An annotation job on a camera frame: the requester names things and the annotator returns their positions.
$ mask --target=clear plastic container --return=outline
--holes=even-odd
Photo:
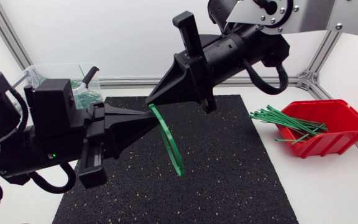
[[[98,73],[90,81],[88,88],[82,84],[82,79],[89,70],[96,66],[94,63],[61,63],[31,65],[24,70],[28,75],[24,81],[34,88],[48,78],[69,78],[73,89],[77,109],[89,108],[90,104],[103,101]]]

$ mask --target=metal extrusion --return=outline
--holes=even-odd
[[[11,52],[15,61],[22,70],[32,65],[32,61],[25,51],[22,43],[17,37],[9,19],[7,18],[4,9],[0,4],[0,36],[6,44],[6,47]]]

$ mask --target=black rubber mat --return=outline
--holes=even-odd
[[[148,111],[144,97],[107,98]],[[196,103],[158,106],[185,165],[177,176],[153,129],[118,160],[104,161],[109,182],[77,180],[54,223],[298,223],[239,95],[217,96],[218,110]]]

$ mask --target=green ring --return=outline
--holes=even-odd
[[[180,177],[183,177],[185,175],[185,166],[183,165],[183,161],[180,157],[177,144],[175,143],[175,140],[173,140],[172,134],[169,131],[167,124],[165,123],[161,114],[158,112],[155,105],[150,104],[149,107],[153,111],[154,115],[157,117],[158,121],[160,122],[159,128],[161,131],[161,136],[164,141],[165,147],[167,148],[169,158],[172,161],[172,165],[175,168],[178,175]]]

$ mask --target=red bin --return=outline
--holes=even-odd
[[[295,101],[282,113],[291,117],[326,123],[329,131],[304,138],[306,142],[287,142],[296,156],[325,156],[330,153],[343,154],[358,141],[358,112],[343,100]],[[299,139],[301,134],[290,128],[277,125],[285,139]]]

